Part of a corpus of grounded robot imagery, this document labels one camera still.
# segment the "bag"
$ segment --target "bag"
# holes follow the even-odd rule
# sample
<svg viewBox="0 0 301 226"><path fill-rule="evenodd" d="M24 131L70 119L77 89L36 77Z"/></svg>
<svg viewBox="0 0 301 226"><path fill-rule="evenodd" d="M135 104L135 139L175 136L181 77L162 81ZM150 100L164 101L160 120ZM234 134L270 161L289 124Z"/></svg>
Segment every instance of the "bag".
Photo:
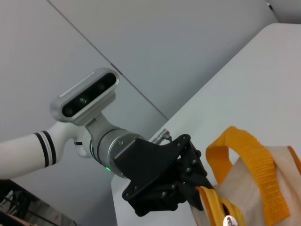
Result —
<svg viewBox="0 0 301 226"><path fill-rule="evenodd" d="M229 148L240 156L234 165ZM301 163L290 146L264 147L229 127L206 158L218 185L197 187L204 211L191 210L198 226L301 225Z"/></svg>

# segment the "yellow strap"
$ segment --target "yellow strap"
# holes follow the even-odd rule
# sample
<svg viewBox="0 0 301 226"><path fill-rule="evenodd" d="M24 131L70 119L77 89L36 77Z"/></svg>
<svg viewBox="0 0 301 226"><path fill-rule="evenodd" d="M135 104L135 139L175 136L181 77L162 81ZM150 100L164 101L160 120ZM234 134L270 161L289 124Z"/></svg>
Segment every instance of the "yellow strap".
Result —
<svg viewBox="0 0 301 226"><path fill-rule="evenodd" d="M220 198L214 189L206 187L197 187L199 191L204 208L208 214L211 226L221 226L226 216L222 205L224 204L229 211L229 214L234 217L239 226L246 226L245 219L241 211L232 203L224 198Z"/></svg>
<svg viewBox="0 0 301 226"><path fill-rule="evenodd" d="M294 151L294 149L291 147L291 146L287 146L287 149L290 151L295 163L296 163L296 166L297 166L297 169L299 171L299 173L301 174L301 162L300 162L300 159L298 158L296 152Z"/></svg>
<svg viewBox="0 0 301 226"><path fill-rule="evenodd" d="M267 225L287 218L290 212L278 186L272 156L248 132L229 127L206 149L206 158L217 182L223 182L232 168L229 147L239 154L256 181L263 200Z"/></svg>

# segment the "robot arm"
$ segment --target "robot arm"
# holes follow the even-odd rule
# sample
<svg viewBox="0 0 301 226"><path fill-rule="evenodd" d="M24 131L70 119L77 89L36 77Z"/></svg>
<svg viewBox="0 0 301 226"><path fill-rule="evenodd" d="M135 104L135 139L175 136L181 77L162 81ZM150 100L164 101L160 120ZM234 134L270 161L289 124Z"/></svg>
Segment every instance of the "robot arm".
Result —
<svg viewBox="0 0 301 226"><path fill-rule="evenodd" d="M73 138L82 142L85 127L57 122L50 129L0 143L0 179L15 178L59 162L66 142ZM82 145L78 154L92 157Z"/></svg>
<svg viewBox="0 0 301 226"><path fill-rule="evenodd" d="M157 145L112 125L102 115L102 109L114 100L118 83L113 70L96 69L52 102L50 112L58 121L53 127L0 143L0 179L54 165L73 138L80 156L93 157L131 180L123 198L138 216L176 210L185 201L202 210L195 186L213 187L189 135L174 141L168 136L169 144Z"/></svg>

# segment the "black stripe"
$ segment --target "black stripe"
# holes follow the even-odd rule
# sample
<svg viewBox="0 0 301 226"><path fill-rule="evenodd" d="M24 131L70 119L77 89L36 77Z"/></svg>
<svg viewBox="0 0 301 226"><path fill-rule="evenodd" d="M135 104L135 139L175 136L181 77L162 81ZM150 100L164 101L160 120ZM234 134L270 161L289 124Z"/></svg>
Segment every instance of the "black stripe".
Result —
<svg viewBox="0 0 301 226"><path fill-rule="evenodd" d="M75 145L83 145L83 142L74 141Z"/></svg>
<svg viewBox="0 0 301 226"><path fill-rule="evenodd" d="M46 148L45 142L44 142L44 140L43 140L40 133L34 133L34 134L38 137L38 139L41 143L43 153L44 153L44 157L45 157L45 167L47 167L47 166L49 166L49 158L48 158L48 153L47 153L47 148Z"/></svg>
<svg viewBox="0 0 301 226"><path fill-rule="evenodd" d="M47 132L47 131L42 131L42 133L45 134L48 142L49 142L49 145L50 145L50 149L51 149L51 156L52 156L52 165L56 164L56 152L55 152L55 146L53 144L53 141L51 139L51 136L50 134Z"/></svg>

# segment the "white table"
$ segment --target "white table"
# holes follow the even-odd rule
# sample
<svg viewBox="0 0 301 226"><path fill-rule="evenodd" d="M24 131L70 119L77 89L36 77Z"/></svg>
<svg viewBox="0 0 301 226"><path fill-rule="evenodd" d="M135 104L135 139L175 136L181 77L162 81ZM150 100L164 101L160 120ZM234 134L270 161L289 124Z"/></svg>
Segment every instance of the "white table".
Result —
<svg viewBox="0 0 301 226"><path fill-rule="evenodd" d="M173 138L190 134L209 180L216 180L205 149L228 126L245 129L264 145L301 150L301 25L272 24L255 36L162 128ZM237 159L233 153L231 160ZM129 183L115 176L118 226L196 226L189 205L140 218L121 194Z"/></svg>

